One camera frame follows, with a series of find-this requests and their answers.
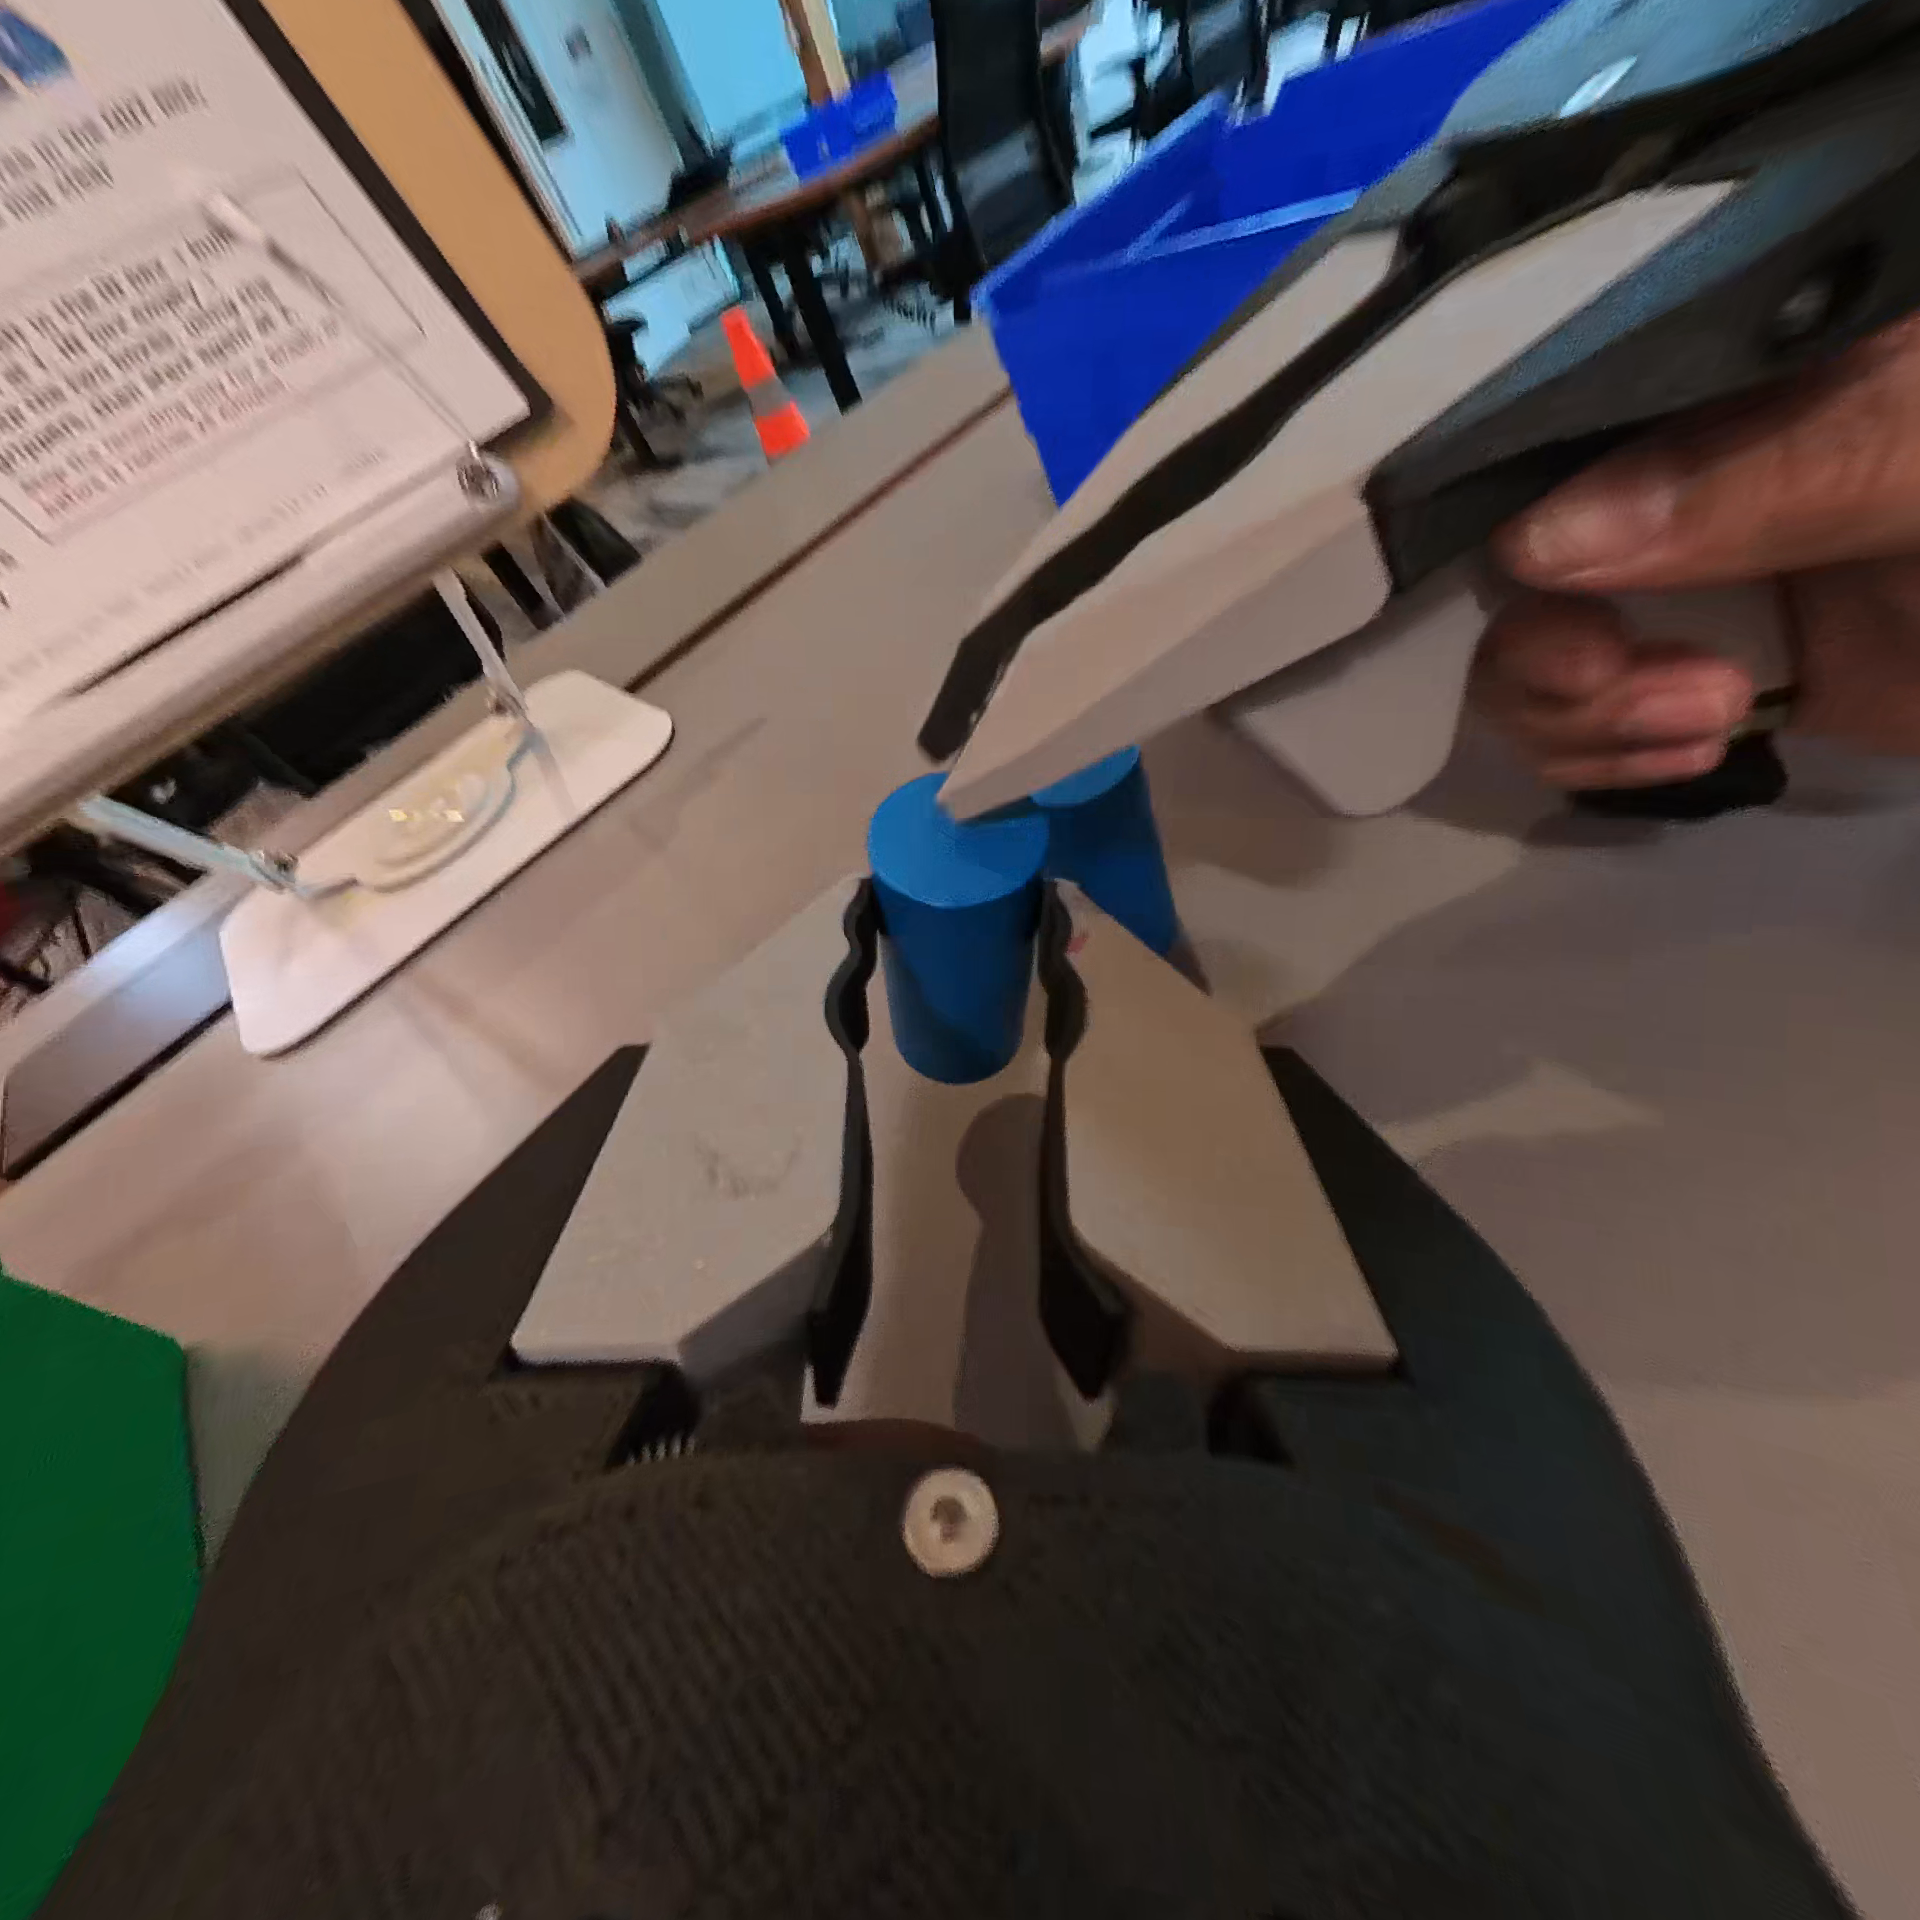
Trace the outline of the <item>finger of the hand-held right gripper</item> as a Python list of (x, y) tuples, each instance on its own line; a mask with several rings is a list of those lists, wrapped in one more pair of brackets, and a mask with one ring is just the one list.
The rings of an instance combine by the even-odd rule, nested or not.
[(1421, 297), (1401, 223), (1328, 223), (1224, 320), (990, 592), (921, 754), (1104, 754), (1255, 681), (1214, 625), (1365, 521), (1334, 457), (1272, 446)]
[(1398, 234), (1339, 237), (1127, 429), (998, 585), (936, 702), (947, 810), (1008, 809), (1375, 624), (1401, 592), (1375, 469), (1729, 192), (1623, 194), (1396, 318)]

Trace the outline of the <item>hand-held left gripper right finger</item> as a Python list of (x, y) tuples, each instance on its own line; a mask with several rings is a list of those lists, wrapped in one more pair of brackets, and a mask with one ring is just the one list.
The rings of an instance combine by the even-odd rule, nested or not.
[(1040, 1320), (1081, 1400), (1128, 1375), (1384, 1375), (1375, 1296), (1255, 1029), (1067, 882), (1040, 918)]

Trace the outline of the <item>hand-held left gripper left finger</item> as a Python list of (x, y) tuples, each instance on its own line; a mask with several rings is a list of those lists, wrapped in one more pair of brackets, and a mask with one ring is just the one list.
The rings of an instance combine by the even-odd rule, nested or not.
[(655, 1361), (703, 1392), (799, 1352), (811, 1396), (841, 1398), (872, 1301), (876, 965), (872, 882), (839, 880), (660, 1018), (518, 1361)]

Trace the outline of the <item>blue plastic bin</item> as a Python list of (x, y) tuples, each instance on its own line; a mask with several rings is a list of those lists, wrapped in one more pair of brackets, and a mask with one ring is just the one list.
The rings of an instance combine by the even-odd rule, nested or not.
[(1190, 108), (976, 292), (1054, 502), (1251, 292), (1440, 127), (1551, 12), (1447, 6), (1284, 78), (1262, 111)]

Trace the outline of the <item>blue cylinder block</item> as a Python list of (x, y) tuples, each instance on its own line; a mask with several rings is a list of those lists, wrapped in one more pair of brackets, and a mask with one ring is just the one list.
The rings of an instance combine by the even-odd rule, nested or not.
[(1048, 829), (1017, 804), (956, 821), (944, 775), (888, 792), (869, 824), (869, 877), (895, 1047), (917, 1073), (972, 1085), (1020, 1050)]
[(1046, 828), (1045, 877), (1067, 882), (1139, 941), (1169, 957), (1179, 913), (1139, 746), (1033, 792)]

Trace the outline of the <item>green plastic bin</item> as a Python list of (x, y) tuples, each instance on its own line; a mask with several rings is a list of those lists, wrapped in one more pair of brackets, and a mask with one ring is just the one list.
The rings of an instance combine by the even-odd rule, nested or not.
[(1, 1278), (1, 1914), (33, 1914), (167, 1686), (200, 1586), (184, 1352)]

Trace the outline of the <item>person's right hand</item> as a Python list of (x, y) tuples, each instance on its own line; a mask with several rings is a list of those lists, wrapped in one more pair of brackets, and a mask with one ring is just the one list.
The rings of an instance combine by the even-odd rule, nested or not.
[(1763, 585), (1796, 656), (1791, 728), (1918, 754), (1918, 320), (1619, 447), (1495, 537), (1519, 589), (1471, 672), (1479, 714), (1548, 783), (1708, 775), (1757, 700), (1734, 662), (1631, 640), (1631, 592)]

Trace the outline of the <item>black office chair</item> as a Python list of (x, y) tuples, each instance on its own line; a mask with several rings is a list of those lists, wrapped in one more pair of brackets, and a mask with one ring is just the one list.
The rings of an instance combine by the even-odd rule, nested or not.
[(972, 294), (1072, 206), (1033, 1), (931, 5), (947, 240), (940, 287), (956, 324)]

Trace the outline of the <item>white document stand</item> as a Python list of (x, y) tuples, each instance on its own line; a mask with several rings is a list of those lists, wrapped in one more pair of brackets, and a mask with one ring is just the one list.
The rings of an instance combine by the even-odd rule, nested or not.
[[(487, 636), (455, 549), (518, 505), (518, 480), (476, 446), (219, 612), (31, 714), (5, 735), (5, 838), (76, 824), (246, 888), (219, 927), (243, 1049), (277, 1057), (491, 897), (534, 856), (644, 776), (671, 718), (569, 668), (518, 681)], [(199, 728), (251, 681), (289, 668), (389, 589), (427, 585), (483, 669), (485, 709), (413, 772), (302, 855), (228, 845), (108, 797), (159, 732)]]

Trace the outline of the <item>orange traffic cone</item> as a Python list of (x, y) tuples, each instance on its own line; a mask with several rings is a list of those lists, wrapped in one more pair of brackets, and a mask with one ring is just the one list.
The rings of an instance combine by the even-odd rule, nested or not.
[(743, 305), (721, 313), (721, 332), (739, 388), (751, 408), (760, 455), (767, 463), (780, 463), (809, 442), (809, 423)]

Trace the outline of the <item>wooden background table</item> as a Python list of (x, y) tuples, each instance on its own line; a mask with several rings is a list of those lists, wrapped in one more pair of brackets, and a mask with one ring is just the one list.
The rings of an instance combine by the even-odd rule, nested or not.
[(917, 159), (931, 142), (936, 142), (940, 126), (936, 108), (917, 116), (901, 110), (893, 132), (816, 176), (796, 176), (788, 162), (780, 172), (766, 162), (757, 174), (712, 185), (677, 207), (639, 216), (631, 228), (617, 226), (611, 240), (572, 265), (573, 279), (587, 290), (605, 279), (614, 265), (668, 241), (687, 246), (764, 241), (787, 277), (811, 358), (825, 372), (835, 404), (841, 413), (848, 413), (859, 407), (862, 392), (821, 279), (801, 246), (801, 226), (830, 206), (855, 198), (864, 188)]

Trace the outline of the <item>small blue storage bin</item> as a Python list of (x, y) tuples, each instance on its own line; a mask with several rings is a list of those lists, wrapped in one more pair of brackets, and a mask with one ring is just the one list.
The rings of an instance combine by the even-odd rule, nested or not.
[(780, 138), (793, 176), (807, 180), (893, 137), (895, 126), (895, 85), (891, 71), (880, 69), (846, 93), (809, 108)]

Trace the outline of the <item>wooden backing board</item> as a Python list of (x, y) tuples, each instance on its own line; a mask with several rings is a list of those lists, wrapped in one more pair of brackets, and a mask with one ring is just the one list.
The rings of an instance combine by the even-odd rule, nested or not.
[(267, 1), (379, 172), (549, 399), (507, 442), (511, 527), (581, 493), (612, 442), (617, 384), (573, 277), (432, 5)]

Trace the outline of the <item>printed instruction sheet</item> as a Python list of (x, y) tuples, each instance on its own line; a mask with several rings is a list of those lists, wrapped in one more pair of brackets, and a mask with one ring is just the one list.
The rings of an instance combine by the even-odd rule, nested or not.
[(549, 413), (261, 5), (5, 5), (5, 728)]

